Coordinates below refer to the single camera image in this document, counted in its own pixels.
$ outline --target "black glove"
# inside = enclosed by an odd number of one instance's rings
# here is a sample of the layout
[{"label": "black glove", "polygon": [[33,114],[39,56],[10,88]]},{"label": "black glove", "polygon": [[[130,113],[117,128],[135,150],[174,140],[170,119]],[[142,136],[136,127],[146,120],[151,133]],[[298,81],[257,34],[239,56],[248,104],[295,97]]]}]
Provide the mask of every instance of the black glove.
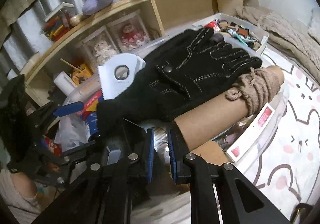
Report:
[{"label": "black glove", "polygon": [[231,88],[250,67],[262,61],[224,41],[211,40],[214,30],[186,30],[145,57],[146,67],[132,85],[113,100],[98,104],[101,133],[120,118],[138,123],[171,121]]}]

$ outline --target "cardboard tube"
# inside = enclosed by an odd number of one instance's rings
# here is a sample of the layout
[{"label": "cardboard tube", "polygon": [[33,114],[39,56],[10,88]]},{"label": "cardboard tube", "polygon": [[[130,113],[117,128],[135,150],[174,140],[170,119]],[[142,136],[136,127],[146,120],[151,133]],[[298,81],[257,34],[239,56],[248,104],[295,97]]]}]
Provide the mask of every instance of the cardboard tube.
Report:
[{"label": "cardboard tube", "polygon": [[[277,75],[282,85],[282,70],[276,66],[267,69]],[[190,151],[233,126],[248,114],[244,99],[229,101],[225,96],[226,92],[174,119]]]}]

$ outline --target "circular hole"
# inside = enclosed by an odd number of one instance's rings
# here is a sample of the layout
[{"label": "circular hole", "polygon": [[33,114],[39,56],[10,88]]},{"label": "circular hole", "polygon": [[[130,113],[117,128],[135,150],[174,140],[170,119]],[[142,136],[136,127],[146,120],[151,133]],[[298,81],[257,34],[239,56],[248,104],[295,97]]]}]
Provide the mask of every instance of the circular hole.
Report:
[{"label": "circular hole", "polygon": [[120,65],[115,69],[117,80],[125,80],[129,76],[129,68],[126,65]]}]

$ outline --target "brown rope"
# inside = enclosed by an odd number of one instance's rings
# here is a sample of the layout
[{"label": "brown rope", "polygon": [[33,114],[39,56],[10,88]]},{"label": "brown rope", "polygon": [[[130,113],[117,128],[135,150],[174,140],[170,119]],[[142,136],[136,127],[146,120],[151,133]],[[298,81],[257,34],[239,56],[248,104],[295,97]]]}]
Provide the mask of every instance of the brown rope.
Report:
[{"label": "brown rope", "polygon": [[240,97],[245,99],[249,111],[247,116],[258,113],[267,102],[271,102],[281,87],[277,75],[271,70],[250,69],[249,74],[241,75],[232,85],[237,89],[230,89],[226,93],[230,101]]}]

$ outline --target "round wooden ball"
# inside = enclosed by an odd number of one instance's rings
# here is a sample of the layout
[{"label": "round wooden ball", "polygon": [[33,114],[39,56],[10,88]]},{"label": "round wooden ball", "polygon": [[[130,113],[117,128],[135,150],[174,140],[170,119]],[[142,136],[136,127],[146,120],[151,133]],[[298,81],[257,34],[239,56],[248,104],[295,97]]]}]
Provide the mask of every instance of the round wooden ball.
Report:
[{"label": "round wooden ball", "polygon": [[84,19],[82,14],[77,14],[76,16],[72,17],[70,19],[70,24],[72,27],[77,26],[80,22],[82,22]]}]

